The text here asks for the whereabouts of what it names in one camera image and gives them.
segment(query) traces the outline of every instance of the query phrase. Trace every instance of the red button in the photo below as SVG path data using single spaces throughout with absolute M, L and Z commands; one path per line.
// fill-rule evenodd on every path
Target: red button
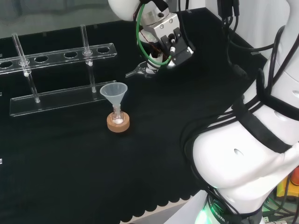
M 294 170 L 292 178 L 291 178 L 291 182 L 292 182 L 292 184 L 299 186 L 299 167 L 297 167 Z

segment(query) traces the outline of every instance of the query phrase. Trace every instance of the robotic arm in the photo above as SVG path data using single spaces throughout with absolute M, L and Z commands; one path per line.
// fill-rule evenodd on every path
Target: robotic arm
M 141 55 L 151 70 L 172 68 L 192 56 L 193 50 L 184 40 L 178 15 L 169 12 L 165 1 L 108 0 L 108 2 L 114 13 L 122 20 L 136 20 L 137 47 L 140 48 Z M 142 42 L 153 47 L 145 50 Z
M 224 22 L 233 9 L 239 15 L 239 0 L 217 1 Z M 279 30 L 272 56 L 257 81 L 217 123 L 184 142 L 194 173 L 206 183 L 205 217 L 213 224 L 264 224 L 263 202 L 299 165 L 299 0 L 287 2 L 291 9 L 288 23 Z M 142 12 L 138 16 L 143 30 L 137 34 L 140 39 L 148 37 L 144 42 L 158 43 L 171 57 L 168 67 L 191 57 L 193 51 L 182 38 L 178 16 L 167 8 L 161 11 L 150 2 L 137 10 L 139 0 L 109 0 L 109 4 L 127 21 Z M 162 61 L 162 56 L 150 53 L 153 61 Z M 160 66 L 148 65 L 152 69 Z

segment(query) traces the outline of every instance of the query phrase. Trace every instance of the test tube rack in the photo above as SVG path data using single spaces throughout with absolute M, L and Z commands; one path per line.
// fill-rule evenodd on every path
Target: test tube rack
M 86 104 L 105 100 L 100 94 L 100 88 L 108 83 L 95 83 L 93 60 L 115 57 L 117 51 L 113 43 L 89 46 L 85 25 L 81 25 L 83 47 L 24 55 L 18 35 L 13 34 L 13 41 L 18 57 L 0 60 L 0 75 L 22 71 L 32 95 L 10 99 L 10 116 L 49 111 L 58 108 Z M 85 62 L 90 84 L 58 91 L 38 93 L 32 78 L 32 70 L 70 63 Z

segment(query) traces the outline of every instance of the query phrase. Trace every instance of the test tube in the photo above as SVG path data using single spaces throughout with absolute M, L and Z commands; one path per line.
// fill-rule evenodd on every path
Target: test tube
M 84 45 L 83 55 L 85 56 L 85 63 L 87 64 L 88 74 L 90 79 L 90 85 L 92 87 L 92 92 L 97 92 L 95 88 L 95 81 L 94 81 L 94 74 L 93 74 L 93 60 L 91 59 L 91 55 L 93 52 L 89 49 L 88 39 L 87 39 L 87 32 L 85 25 L 81 25 L 81 35 Z
M 34 98 L 36 103 L 39 103 L 41 101 L 38 97 L 38 94 L 37 94 L 37 91 L 36 91 L 36 86 L 34 85 L 34 82 L 33 82 L 32 76 L 31 76 L 31 68 L 29 67 L 29 61 L 26 59 L 26 57 L 24 55 L 19 37 L 16 33 L 13 34 L 13 41 L 14 41 L 15 48 L 18 52 L 18 55 L 20 57 L 20 66 L 22 66 L 24 76 L 28 80 L 33 98 Z

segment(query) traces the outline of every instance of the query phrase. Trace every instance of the green light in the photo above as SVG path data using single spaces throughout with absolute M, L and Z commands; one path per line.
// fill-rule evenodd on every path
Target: green light
M 202 210 L 200 211 L 200 213 L 198 214 L 195 224 L 206 224 L 207 223 L 207 215 L 206 215 L 206 211 Z

